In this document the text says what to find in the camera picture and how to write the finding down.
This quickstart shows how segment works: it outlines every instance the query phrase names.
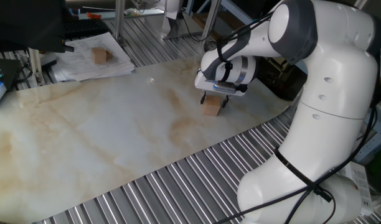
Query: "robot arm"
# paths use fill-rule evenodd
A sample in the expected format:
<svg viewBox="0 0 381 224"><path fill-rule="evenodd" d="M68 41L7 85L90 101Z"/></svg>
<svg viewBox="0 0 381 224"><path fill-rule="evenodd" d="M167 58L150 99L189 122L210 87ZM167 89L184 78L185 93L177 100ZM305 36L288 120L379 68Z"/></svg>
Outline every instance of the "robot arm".
<svg viewBox="0 0 381 224"><path fill-rule="evenodd" d="M292 64L303 60L308 79L278 150L308 179L316 181L351 155L374 92L377 64L373 55L381 48L379 24L370 15L341 4L284 0L271 21L222 49L223 58L233 64L227 78L217 51L207 52L195 86L241 96L244 93L237 87L250 83L256 70L251 55L281 55ZM246 210L305 186L273 156L242 178L238 204ZM345 223L359 214L361 197L351 180L332 176L321 187L333 194L337 204L328 223ZM245 219L247 223L284 223L300 197L247 213ZM309 194L292 222L323 223L332 209L333 200Z"/></svg>
<svg viewBox="0 0 381 224"><path fill-rule="evenodd" d="M268 26L269 22L266 21L222 48L222 57L232 64L224 82L221 80L225 76L225 62L219 59L217 50L206 52L195 80L196 88L229 95L244 95L245 90L238 87L246 86L255 78L257 69L254 56L280 56L268 40Z"/></svg>

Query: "marble mat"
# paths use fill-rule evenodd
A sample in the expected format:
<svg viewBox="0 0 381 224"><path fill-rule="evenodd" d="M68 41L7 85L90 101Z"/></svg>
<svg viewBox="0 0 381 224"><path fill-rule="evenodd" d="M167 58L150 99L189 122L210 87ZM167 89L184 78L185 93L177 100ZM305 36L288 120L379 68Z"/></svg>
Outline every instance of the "marble mat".
<svg viewBox="0 0 381 224"><path fill-rule="evenodd" d="M217 117L194 87L197 58L132 75L8 93L0 102L0 221L76 206L279 115L258 80Z"/></svg>

